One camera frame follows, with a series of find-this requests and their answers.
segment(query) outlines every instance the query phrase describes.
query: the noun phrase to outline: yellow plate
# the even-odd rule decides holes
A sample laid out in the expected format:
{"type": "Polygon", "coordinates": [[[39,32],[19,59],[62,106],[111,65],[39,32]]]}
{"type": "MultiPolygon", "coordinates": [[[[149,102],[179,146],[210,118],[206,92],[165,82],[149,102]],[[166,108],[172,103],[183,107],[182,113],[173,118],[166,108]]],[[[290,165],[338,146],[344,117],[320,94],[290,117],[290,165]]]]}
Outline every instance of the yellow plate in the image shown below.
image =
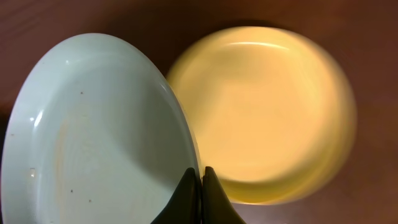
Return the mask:
{"type": "Polygon", "coordinates": [[[237,27],[200,40],[168,75],[201,167],[228,197],[273,204],[330,180],[351,147],[354,101],[336,62],[281,29],[237,27]]]}

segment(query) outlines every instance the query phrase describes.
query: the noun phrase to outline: black object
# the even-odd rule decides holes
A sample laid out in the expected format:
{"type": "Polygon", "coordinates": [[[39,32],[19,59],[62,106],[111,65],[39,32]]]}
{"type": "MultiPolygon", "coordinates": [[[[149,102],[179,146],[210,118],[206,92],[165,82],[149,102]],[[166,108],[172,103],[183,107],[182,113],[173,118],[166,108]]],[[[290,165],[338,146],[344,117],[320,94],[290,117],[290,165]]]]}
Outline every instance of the black object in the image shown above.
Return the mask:
{"type": "Polygon", "coordinates": [[[245,224],[229,202],[214,169],[206,167],[203,186],[188,168],[171,199],[152,224],[245,224]]]}

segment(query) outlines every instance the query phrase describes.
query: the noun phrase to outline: ceramic dish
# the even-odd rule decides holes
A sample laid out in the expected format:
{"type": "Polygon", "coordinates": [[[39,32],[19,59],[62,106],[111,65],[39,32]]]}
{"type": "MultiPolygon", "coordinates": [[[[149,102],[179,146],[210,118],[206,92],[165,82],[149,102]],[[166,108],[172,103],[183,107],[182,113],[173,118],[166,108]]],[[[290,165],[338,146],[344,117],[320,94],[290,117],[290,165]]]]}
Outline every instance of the ceramic dish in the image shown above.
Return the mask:
{"type": "Polygon", "coordinates": [[[215,169],[234,202],[302,198],[330,180],[349,153],[356,118],[348,82],[301,35],[219,31],[190,47],[168,81],[202,165],[215,169]]]}
{"type": "Polygon", "coordinates": [[[158,69],[127,42],[69,38],[31,71],[9,120],[4,223],[150,223],[197,160],[158,69]]]}

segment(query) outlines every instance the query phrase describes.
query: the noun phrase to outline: wooden table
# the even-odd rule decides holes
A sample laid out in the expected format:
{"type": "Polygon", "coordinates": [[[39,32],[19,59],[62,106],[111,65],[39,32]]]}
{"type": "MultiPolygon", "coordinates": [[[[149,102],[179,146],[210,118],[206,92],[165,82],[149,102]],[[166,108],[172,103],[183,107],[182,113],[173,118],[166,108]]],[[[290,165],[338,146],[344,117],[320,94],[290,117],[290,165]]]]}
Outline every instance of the wooden table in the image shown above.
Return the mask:
{"type": "Polygon", "coordinates": [[[0,135],[26,76],[63,39],[115,35],[166,74],[200,37],[250,25],[303,34],[339,61],[356,97],[358,134],[343,170],[322,190],[285,205],[236,205],[237,211],[253,224],[398,223],[396,0],[2,0],[0,135]]]}

